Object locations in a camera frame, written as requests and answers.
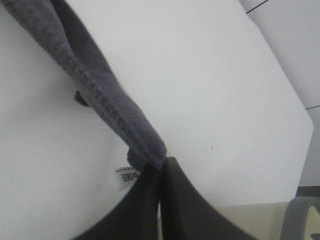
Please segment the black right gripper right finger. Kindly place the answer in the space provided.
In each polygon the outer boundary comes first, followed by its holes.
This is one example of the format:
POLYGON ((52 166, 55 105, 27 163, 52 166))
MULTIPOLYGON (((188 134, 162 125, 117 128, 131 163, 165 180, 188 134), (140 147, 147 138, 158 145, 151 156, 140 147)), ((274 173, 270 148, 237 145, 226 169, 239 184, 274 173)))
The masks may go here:
POLYGON ((163 165, 160 212, 164 240, 254 239, 201 196, 174 157, 163 165))

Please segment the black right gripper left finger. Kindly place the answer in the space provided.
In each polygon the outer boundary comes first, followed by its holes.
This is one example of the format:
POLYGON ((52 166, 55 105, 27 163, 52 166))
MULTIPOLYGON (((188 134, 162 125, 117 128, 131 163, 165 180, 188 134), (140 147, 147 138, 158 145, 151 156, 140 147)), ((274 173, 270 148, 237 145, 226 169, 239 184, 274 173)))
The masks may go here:
POLYGON ((124 198, 76 240, 156 240, 159 172, 147 165, 124 198))

